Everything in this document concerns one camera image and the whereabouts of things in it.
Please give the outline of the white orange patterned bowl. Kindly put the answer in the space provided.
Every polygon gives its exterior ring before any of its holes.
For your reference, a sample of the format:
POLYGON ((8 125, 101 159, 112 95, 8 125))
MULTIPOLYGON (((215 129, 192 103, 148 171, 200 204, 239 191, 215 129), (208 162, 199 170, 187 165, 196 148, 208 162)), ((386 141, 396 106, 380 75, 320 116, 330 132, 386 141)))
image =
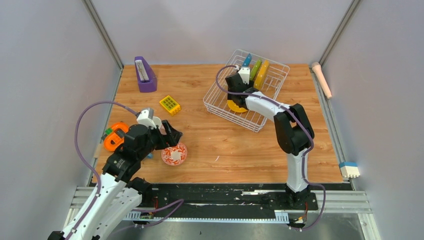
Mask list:
POLYGON ((167 147, 161 151, 162 161, 169 166, 181 165, 188 156, 188 149, 185 144, 178 143, 176 146, 167 147))

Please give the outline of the yellow ribbed bowl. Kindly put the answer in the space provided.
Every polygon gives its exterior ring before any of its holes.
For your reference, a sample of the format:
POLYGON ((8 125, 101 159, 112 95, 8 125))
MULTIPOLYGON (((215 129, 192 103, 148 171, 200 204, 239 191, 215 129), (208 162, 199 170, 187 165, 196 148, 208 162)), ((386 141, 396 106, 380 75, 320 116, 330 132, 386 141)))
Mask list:
POLYGON ((235 113, 245 113, 248 111, 244 107, 239 107, 237 104, 235 104, 233 100, 227 100, 227 106, 229 107, 231 111, 235 113))

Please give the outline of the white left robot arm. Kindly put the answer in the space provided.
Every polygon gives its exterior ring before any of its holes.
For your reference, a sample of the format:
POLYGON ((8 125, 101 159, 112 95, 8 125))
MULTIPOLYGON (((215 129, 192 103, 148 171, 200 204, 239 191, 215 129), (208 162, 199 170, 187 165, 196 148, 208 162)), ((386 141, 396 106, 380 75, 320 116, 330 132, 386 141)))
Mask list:
POLYGON ((152 186, 140 177, 133 177, 141 162, 151 152, 175 147, 183 133, 167 120, 161 126, 134 124, 128 128, 123 142, 109 156, 96 188, 89 195, 76 217, 60 231, 53 231, 50 240, 105 240, 124 216, 137 206, 153 201, 152 186))

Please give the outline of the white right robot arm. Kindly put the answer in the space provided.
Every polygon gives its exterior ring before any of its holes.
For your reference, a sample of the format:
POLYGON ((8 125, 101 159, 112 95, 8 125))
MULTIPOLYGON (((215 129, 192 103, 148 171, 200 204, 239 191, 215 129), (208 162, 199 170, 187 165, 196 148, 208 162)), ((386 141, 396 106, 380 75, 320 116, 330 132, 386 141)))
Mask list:
POLYGON ((290 208, 298 209, 307 201, 310 193, 307 160, 315 136, 305 109, 298 103, 288 105, 267 97, 244 83, 239 73, 227 76, 225 81, 229 100, 274 123, 277 143, 287 159, 285 201, 290 208))

